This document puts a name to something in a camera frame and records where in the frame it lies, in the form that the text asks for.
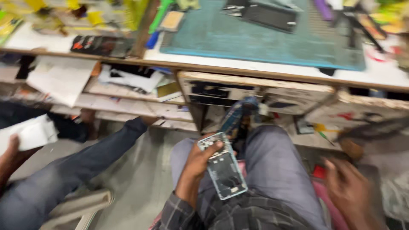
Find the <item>gray pants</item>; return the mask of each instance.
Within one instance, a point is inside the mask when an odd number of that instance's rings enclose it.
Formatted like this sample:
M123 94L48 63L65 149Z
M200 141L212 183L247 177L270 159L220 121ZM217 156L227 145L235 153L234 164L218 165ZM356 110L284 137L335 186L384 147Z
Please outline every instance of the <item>gray pants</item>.
M37 230L65 196L118 160L147 126L135 118L118 132L78 153L57 159L0 197L0 230Z
M171 153L173 186L179 180L194 139L177 143ZM326 230L322 208L300 156L286 131L278 126L261 126L246 140L246 183L265 195L283 201L317 230ZM206 172L200 182L198 207L203 218L216 190Z

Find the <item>teal mat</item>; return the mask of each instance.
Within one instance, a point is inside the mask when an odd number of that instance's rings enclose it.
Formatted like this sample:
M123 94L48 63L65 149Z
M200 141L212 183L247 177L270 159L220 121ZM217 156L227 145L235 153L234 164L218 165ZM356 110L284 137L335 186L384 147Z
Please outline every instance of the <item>teal mat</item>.
M303 9L294 34L252 24L224 15L225 0L202 0L201 9L190 10L177 33L166 33L160 51L269 63L365 69L360 36L356 49L348 49L345 23L334 29L321 19L311 0L294 0Z

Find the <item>purple tool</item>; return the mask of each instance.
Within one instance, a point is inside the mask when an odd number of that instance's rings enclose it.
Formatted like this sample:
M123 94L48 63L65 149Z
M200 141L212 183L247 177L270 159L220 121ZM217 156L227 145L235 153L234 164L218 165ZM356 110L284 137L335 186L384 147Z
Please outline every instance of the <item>purple tool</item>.
M332 21L333 15L325 0L314 0L317 9L321 12L324 21Z

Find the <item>plaid shirt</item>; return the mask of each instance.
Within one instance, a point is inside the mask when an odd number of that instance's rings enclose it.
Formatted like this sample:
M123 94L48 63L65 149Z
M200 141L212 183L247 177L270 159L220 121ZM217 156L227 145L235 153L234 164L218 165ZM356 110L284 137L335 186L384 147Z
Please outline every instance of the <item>plaid shirt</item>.
M166 201L162 217L152 230L312 230L310 224L281 201L255 190L222 201L215 195L209 214L199 214L174 192Z

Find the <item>sleeve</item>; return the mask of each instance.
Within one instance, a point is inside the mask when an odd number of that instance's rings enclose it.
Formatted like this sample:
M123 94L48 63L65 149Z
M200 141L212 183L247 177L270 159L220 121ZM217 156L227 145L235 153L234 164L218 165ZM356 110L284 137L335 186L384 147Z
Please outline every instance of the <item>sleeve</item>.
M169 196L162 210L162 217L152 230L204 230L205 226L198 213L174 192Z

